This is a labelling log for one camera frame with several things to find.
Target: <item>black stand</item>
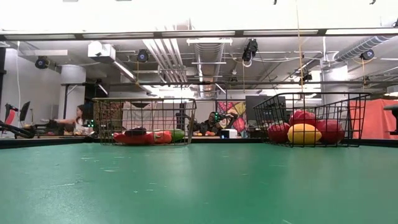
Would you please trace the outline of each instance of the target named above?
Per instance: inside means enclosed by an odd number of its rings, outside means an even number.
[[[385,106],[384,110],[391,110],[392,115],[396,118],[396,130],[390,131],[390,135],[398,135],[398,105]]]

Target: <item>green tabletop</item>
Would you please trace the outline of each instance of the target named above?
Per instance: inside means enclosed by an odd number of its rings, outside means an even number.
[[[398,223],[398,149],[0,150],[0,223]]]

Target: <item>black wire basket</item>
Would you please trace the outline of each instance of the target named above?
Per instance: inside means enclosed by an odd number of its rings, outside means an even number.
[[[253,109],[264,142],[289,147],[359,146],[369,96],[363,92],[280,93]]]
[[[101,144],[189,144],[197,108],[194,99],[95,98]]]

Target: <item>fluorescent light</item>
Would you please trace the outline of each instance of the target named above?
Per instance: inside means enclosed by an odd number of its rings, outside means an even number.
[[[392,61],[398,61],[398,58],[380,58],[380,60],[392,60]]]
[[[113,62],[116,66],[118,66],[126,75],[130,76],[134,81],[136,81],[136,77],[133,73],[131,73],[128,69],[126,69],[123,65]]]
[[[317,34],[318,30],[300,30],[300,34]],[[244,31],[243,35],[297,35],[298,30],[248,30]]]
[[[73,34],[49,34],[49,35],[5,35],[7,40],[62,40],[76,39]]]
[[[226,62],[191,62],[192,65],[226,65]]]
[[[376,28],[376,29],[328,29],[326,35],[340,34],[398,34],[398,28]]]
[[[313,98],[314,96],[316,96],[316,93],[312,93],[311,95],[305,96],[306,98]]]
[[[398,92],[386,93],[384,96],[398,96]]]
[[[219,37],[234,36],[235,31],[190,31],[190,32],[163,32],[162,37]]]
[[[187,39],[188,44],[232,44],[232,39],[199,38]]]
[[[146,38],[146,37],[154,37],[154,33],[138,32],[130,34],[83,34],[83,37],[87,39]]]
[[[101,84],[98,84],[98,86],[102,89],[102,91],[103,91],[106,95],[108,95],[108,92],[104,89],[104,87],[102,87]]]

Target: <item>pillar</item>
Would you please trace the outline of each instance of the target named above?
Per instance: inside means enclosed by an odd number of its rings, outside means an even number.
[[[86,82],[86,69],[78,65],[63,65],[61,71],[61,83],[83,83]],[[70,85],[68,91],[70,91],[74,85]],[[58,106],[58,119],[63,119],[63,106],[65,99],[65,86],[61,86],[60,89],[60,101]],[[67,98],[67,113],[66,119],[72,119],[76,117],[76,107],[82,105],[85,102],[85,90],[84,86],[76,86],[69,94]]]
[[[331,68],[329,70],[323,70],[322,81],[347,81],[348,80],[348,66],[344,64],[340,67]],[[348,84],[336,84],[336,85],[321,85],[322,92],[348,92]],[[323,95],[322,103],[327,105],[341,100],[346,100],[348,95],[344,94],[333,94]]]
[[[327,81],[348,81],[348,66],[346,63],[341,63],[338,65],[334,65],[331,68],[326,67],[328,63],[321,63],[323,66],[321,79],[324,82]],[[339,94],[323,94],[322,95],[322,105],[330,105],[330,106],[322,106],[320,108],[319,113],[322,113],[323,119],[337,119],[342,127],[347,131],[346,136],[349,135],[349,121],[348,113],[347,113],[347,104],[345,101],[348,99],[348,94],[344,94],[349,92],[348,84],[336,84],[336,85],[321,85],[321,90],[323,93],[328,92],[342,92]]]

